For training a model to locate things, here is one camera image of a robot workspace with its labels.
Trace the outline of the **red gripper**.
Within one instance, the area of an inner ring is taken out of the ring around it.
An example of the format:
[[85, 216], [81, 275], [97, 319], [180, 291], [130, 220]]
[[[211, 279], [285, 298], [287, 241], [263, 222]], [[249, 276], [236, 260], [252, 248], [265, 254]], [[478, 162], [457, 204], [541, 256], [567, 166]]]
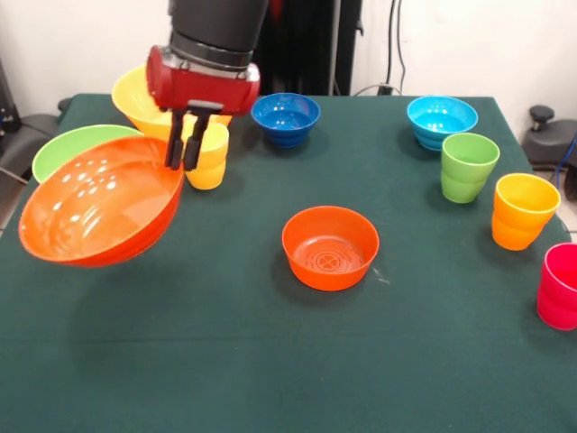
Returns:
[[151, 48], [147, 59], [146, 80], [156, 106], [173, 110], [166, 167], [177, 170], [180, 166], [186, 113], [182, 110], [192, 111], [197, 118], [183, 157], [184, 170], [190, 171], [198, 164], [211, 115], [208, 108], [219, 115], [245, 115], [259, 95], [261, 74], [254, 63], [240, 71], [214, 69], [180, 58], [169, 48], [156, 45]]

